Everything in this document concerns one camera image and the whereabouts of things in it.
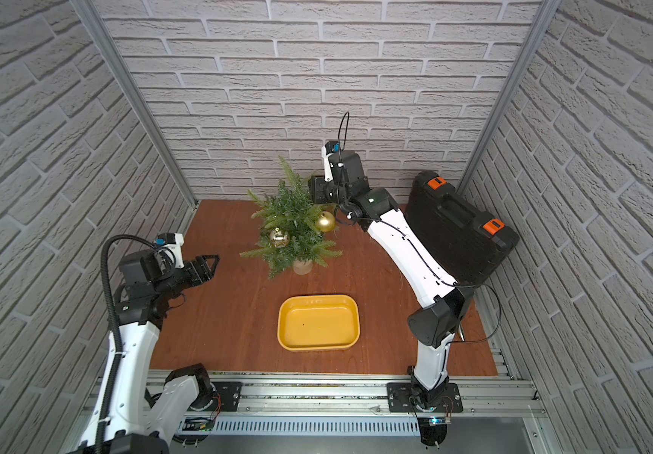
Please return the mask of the matte gold ball ornament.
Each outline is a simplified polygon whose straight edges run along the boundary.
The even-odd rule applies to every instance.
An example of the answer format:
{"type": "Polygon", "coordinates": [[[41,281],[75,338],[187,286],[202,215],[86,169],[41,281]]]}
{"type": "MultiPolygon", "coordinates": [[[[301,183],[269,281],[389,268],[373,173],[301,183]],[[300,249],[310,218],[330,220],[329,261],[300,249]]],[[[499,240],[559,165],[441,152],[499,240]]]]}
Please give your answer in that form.
{"type": "Polygon", "coordinates": [[[315,221],[317,229],[322,233],[328,233],[335,229],[336,219],[331,212],[322,211],[315,221]]]}

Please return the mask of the shiny gold ball ornament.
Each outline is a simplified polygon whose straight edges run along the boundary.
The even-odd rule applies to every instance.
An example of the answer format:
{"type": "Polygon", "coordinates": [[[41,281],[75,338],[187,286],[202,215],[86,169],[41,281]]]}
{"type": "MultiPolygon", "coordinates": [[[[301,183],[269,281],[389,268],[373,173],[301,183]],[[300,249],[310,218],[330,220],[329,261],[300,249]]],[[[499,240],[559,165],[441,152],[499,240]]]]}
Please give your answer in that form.
{"type": "Polygon", "coordinates": [[[290,234],[279,227],[275,227],[269,234],[270,243],[275,249],[287,247],[290,239],[290,234]]]}

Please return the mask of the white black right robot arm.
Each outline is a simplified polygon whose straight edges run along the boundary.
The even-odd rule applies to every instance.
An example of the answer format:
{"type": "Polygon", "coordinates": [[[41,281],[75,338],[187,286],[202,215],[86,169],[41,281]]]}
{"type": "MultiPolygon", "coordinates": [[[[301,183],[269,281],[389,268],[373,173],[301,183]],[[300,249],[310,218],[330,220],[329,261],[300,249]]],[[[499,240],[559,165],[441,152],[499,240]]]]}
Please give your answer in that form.
{"type": "Polygon", "coordinates": [[[432,406],[449,381],[449,347],[470,292],[460,288],[431,256],[390,192],[370,187],[357,153],[344,151],[338,141],[328,141],[321,159],[324,173],[309,179],[313,201],[335,204],[347,219],[360,225],[388,253],[417,297],[420,310],[408,318],[418,341],[411,379],[420,405],[432,406]]]}

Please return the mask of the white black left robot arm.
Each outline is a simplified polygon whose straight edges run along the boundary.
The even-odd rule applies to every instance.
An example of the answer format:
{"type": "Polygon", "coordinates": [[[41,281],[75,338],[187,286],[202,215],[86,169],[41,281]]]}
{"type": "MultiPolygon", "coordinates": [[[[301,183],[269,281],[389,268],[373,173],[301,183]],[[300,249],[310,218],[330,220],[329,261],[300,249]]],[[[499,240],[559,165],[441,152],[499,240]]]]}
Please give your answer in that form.
{"type": "Polygon", "coordinates": [[[80,453],[167,453],[185,413],[211,402],[215,389],[201,363],[172,371],[154,403],[146,399],[152,353],[171,300],[211,280],[218,255],[175,265],[154,250],[131,253],[118,268],[124,284],[109,311],[115,321],[96,410],[82,434],[80,453]]]}

